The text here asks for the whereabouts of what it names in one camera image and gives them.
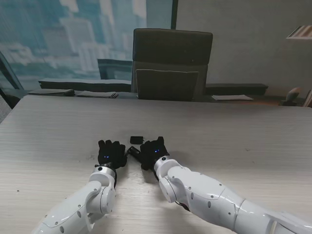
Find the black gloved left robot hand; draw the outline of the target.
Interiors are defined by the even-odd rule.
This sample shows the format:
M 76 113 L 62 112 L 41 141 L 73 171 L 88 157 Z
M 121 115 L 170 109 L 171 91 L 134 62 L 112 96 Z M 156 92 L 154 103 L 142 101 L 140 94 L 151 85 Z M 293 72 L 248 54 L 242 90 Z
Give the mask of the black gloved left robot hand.
M 127 156 L 125 154 L 125 145 L 120 144 L 119 141 L 112 142 L 111 140 L 100 140 L 98 146 L 99 152 L 97 159 L 100 165 L 110 163 L 111 167 L 114 169 L 126 165 Z

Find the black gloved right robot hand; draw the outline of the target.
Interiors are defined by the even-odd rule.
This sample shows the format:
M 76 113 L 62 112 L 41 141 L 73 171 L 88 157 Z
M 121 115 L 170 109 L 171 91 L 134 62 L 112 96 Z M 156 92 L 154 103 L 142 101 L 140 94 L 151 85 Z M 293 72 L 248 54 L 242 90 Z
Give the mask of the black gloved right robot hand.
M 140 146 L 140 163 L 144 170 L 153 170 L 157 160 L 168 156 L 164 137 L 159 136 L 156 140 L 146 141 Z

